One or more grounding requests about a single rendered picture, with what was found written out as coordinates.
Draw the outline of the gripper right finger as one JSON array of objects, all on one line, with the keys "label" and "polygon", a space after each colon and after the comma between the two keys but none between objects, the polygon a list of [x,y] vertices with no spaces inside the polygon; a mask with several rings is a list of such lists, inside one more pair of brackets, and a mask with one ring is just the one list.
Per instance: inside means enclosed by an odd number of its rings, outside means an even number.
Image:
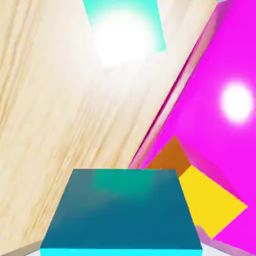
[{"label": "gripper right finger", "polygon": [[203,248],[202,256],[249,256],[244,250],[211,239],[201,226],[196,225],[195,228]]}]

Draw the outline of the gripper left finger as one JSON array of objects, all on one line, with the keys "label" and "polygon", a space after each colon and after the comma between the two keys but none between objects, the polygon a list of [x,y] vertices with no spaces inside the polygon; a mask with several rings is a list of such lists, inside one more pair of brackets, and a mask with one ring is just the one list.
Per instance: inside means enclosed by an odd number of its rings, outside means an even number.
[{"label": "gripper left finger", "polygon": [[0,256],[26,256],[33,252],[38,251],[40,249],[41,244],[42,244],[42,241],[40,240],[31,244],[28,244],[24,247],[18,248],[16,250],[4,253]]}]

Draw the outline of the small cyan cube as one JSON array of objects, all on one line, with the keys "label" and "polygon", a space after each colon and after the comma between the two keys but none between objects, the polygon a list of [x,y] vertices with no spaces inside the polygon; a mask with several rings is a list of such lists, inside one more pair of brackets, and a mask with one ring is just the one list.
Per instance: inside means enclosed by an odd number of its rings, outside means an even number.
[{"label": "small cyan cube", "polygon": [[202,256],[175,170],[75,169],[41,256]]}]

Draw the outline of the small yellow cube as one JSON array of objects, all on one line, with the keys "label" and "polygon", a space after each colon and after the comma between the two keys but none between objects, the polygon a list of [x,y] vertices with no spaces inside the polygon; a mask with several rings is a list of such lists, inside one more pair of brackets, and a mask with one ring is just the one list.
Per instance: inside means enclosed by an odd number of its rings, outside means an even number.
[{"label": "small yellow cube", "polygon": [[177,136],[170,139],[146,168],[176,171],[194,224],[210,238],[248,207],[223,171]]}]

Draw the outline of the small turquoise cube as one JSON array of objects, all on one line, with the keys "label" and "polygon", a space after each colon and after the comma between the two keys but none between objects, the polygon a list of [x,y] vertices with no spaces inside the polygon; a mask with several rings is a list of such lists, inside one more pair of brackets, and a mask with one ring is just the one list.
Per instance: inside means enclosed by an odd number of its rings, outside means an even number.
[{"label": "small turquoise cube", "polygon": [[83,0],[105,67],[166,50],[157,0]]}]

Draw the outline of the large magenta box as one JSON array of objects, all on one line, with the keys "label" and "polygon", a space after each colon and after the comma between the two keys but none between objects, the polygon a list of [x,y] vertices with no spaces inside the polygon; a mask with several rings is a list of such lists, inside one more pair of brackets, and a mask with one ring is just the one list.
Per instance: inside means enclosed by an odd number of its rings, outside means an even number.
[{"label": "large magenta box", "polygon": [[211,40],[156,137],[131,167],[145,168],[177,136],[217,165],[247,208],[213,240],[256,256],[256,0],[217,4]]}]

